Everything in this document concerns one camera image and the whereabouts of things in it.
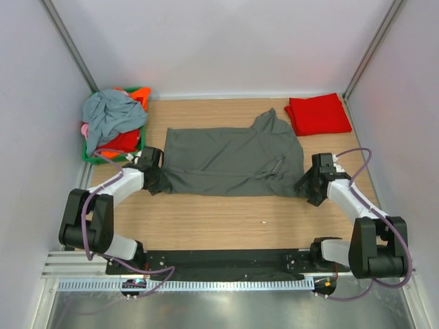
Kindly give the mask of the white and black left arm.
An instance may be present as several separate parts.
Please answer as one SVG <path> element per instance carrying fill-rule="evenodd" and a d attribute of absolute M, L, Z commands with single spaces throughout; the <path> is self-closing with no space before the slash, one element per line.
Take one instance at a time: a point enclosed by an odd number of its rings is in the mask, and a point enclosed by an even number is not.
<path fill-rule="evenodd" d="M 171 183 L 162 171 L 162 150 L 145 146 L 127 159 L 124 166 L 116 166 L 112 178 L 69 193 L 58 239 L 65 247 L 84 250 L 89 259 L 96 254 L 107 256 L 137 274 L 147 262 L 143 244 L 115 233 L 115 208 L 133 193 L 146 190 L 155 195 L 170 189 Z"/>

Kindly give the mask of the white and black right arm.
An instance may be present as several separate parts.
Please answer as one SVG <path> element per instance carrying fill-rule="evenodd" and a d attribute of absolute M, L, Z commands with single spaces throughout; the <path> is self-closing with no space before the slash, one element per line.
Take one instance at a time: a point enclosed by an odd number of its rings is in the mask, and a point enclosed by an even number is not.
<path fill-rule="evenodd" d="M 313 206 L 329 200 L 353 225 L 349 241 L 316 238 L 309 263 L 325 271 L 333 263 L 348 267 L 357 279 L 410 278 L 413 270 L 408 250 L 407 224 L 375 206 L 356 186 L 331 153 L 314 154 L 311 168 L 295 184 L 296 192 Z"/>

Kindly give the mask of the dark grey t shirt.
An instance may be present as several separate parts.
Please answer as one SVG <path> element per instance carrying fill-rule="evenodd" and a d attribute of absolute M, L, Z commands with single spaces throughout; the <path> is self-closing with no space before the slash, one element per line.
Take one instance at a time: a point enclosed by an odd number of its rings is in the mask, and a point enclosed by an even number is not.
<path fill-rule="evenodd" d="M 274 109 L 250 127 L 171 129 L 162 170 L 166 193 L 208 196 L 302 197 L 304 153 L 291 125 Z"/>

